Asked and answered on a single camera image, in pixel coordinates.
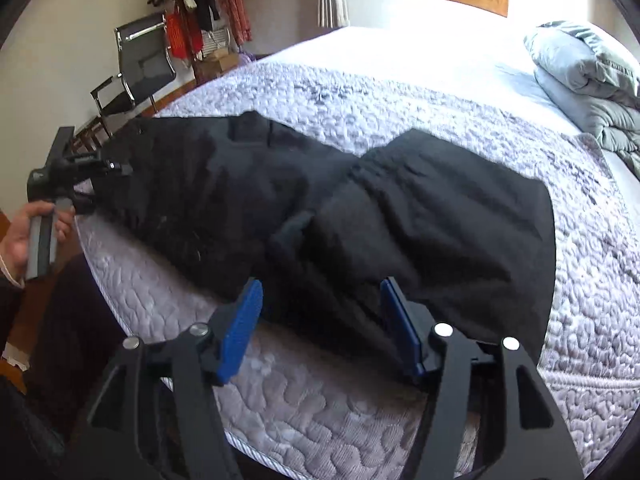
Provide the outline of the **person's left hand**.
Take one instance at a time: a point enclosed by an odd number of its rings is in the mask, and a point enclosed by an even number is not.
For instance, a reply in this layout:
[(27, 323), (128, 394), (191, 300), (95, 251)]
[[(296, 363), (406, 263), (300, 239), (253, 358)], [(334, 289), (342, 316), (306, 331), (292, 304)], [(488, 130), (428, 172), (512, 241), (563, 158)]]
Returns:
[(56, 208), (50, 202), (31, 202), (25, 204), (15, 215), (6, 235), (1, 241), (1, 270), (6, 278), (19, 288), (24, 287), (24, 274), (27, 266), (29, 248), (30, 220), (38, 216), (56, 214), (54, 234), (60, 244), (70, 238), (73, 231), (75, 208), (73, 205)]

